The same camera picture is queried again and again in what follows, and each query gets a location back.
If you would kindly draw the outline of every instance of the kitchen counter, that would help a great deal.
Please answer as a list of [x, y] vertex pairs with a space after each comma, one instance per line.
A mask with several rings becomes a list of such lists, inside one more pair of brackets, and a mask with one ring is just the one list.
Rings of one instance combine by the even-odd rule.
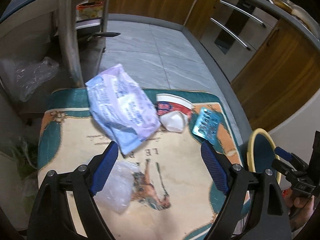
[[285, 19], [294, 25], [300, 32], [304, 34], [306, 38], [308, 38], [312, 44], [320, 51], [320, 41], [295, 17], [282, 10], [278, 6], [270, 3], [268, 0], [247, 0], [253, 5], [260, 6], [265, 11], [269, 12], [272, 15], [278, 16], [280, 18]]

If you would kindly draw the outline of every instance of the plastic packaging bag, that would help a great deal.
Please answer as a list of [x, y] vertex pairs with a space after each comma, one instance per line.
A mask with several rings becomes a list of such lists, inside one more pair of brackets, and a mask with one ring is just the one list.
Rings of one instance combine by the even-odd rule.
[[127, 155], [160, 127], [156, 109], [121, 64], [87, 83], [90, 112], [108, 137]]
[[134, 183], [132, 174], [139, 171], [135, 163], [116, 161], [102, 191], [94, 196], [95, 202], [122, 213], [130, 204]]
[[44, 57], [38, 64], [29, 65], [16, 71], [16, 81], [20, 88], [19, 99], [26, 102], [42, 83], [52, 79], [59, 70], [59, 64], [49, 57]]

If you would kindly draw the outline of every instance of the printed illustration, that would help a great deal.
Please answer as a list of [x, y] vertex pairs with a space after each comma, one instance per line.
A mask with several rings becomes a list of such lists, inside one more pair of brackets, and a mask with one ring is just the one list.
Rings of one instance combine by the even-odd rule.
[[146, 168], [144, 174], [142, 172], [136, 172], [133, 174], [134, 185], [131, 200], [138, 200], [140, 203], [144, 203], [155, 210], [164, 210], [171, 207], [169, 200], [169, 194], [164, 188], [162, 176], [160, 172], [159, 163], [156, 163], [157, 171], [159, 173], [161, 186], [164, 191], [164, 197], [159, 199], [156, 189], [151, 183], [150, 179], [150, 159], [146, 159]]

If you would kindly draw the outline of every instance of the metal pole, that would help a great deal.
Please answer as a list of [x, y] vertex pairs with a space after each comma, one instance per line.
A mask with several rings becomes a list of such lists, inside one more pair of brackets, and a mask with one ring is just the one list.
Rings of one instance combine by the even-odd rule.
[[[109, 7], [109, 0], [104, 0], [104, 6], [103, 6], [103, 12], [101, 17], [101, 32], [105, 33], [107, 32], [107, 25], [108, 25], [108, 7]], [[104, 47], [103, 52], [105, 52], [106, 49], [106, 39], [104, 39]]]
[[68, 67], [77, 87], [85, 87], [82, 77], [76, 34], [75, 0], [58, 0], [59, 43], [63, 64]]

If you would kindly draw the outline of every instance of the tile floor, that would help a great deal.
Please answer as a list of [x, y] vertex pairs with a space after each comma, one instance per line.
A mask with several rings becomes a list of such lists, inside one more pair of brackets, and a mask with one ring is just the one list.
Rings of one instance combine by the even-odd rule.
[[220, 98], [238, 144], [242, 139], [232, 112], [207, 66], [180, 31], [133, 22], [109, 21], [109, 38], [99, 71], [121, 63], [143, 88], [200, 90]]

